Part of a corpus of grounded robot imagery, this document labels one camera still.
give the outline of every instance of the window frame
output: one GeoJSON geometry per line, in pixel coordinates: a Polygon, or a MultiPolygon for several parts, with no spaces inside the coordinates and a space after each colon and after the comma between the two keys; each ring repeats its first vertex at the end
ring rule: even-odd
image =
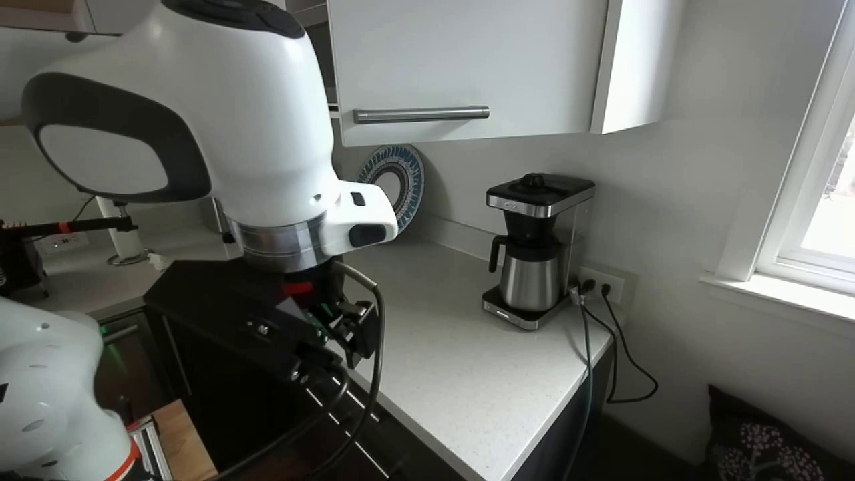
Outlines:
{"type": "Polygon", "coordinates": [[[845,5],[754,272],[855,294],[855,259],[801,250],[855,121],[855,8],[845,5]]]}

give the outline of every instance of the cabinet handle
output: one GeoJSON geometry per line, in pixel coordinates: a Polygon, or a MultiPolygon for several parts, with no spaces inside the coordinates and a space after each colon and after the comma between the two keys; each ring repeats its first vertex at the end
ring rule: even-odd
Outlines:
{"type": "Polygon", "coordinates": [[[131,337],[131,335],[137,335],[137,333],[139,333],[139,325],[127,326],[127,329],[115,329],[115,333],[105,335],[105,345],[117,342],[117,339],[127,339],[127,337],[131,337]]]}
{"type": "Polygon", "coordinates": [[[352,111],[355,124],[427,124],[427,121],[483,121],[487,105],[469,108],[414,108],[414,111],[352,111]]]}

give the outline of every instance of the coffee carafe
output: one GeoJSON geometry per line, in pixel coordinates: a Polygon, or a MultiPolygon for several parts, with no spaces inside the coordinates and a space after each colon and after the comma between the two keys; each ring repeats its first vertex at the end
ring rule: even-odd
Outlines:
{"type": "Polygon", "coordinates": [[[566,301],[570,250],[555,235],[559,215],[594,198],[594,182],[555,174],[526,174],[487,190],[487,206],[506,211],[507,235],[497,235],[490,270],[501,286],[483,294],[483,311],[522,329],[539,329],[566,301]]]}

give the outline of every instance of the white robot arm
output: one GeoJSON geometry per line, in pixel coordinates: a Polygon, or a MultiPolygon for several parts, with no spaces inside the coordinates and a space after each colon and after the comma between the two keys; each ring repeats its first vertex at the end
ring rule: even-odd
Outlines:
{"type": "MultiPolygon", "coordinates": [[[[127,37],[40,69],[24,121],[84,192],[216,196],[266,272],[332,272],[340,254],[399,235],[379,187],[336,180],[314,45],[263,0],[164,0],[127,37]]],[[[95,321],[0,301],[0,473],[123,477],[133,445],[90,399],[99,353],[95,321]]]]}

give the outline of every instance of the windowsill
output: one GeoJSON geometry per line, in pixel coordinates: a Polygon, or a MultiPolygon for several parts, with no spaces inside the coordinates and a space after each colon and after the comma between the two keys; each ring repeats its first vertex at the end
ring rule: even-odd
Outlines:
{"type": "Polygon", "coordinates": [[[725,279],[706,276],[701,280],[750,297],[750,301],[765,301],[765,303],[855,325],[855,297],[847,297],[840,291],[825,291],[825,290],[769,279],[769,276],[750,276],[750,280],[725,280],[725,279]]]}

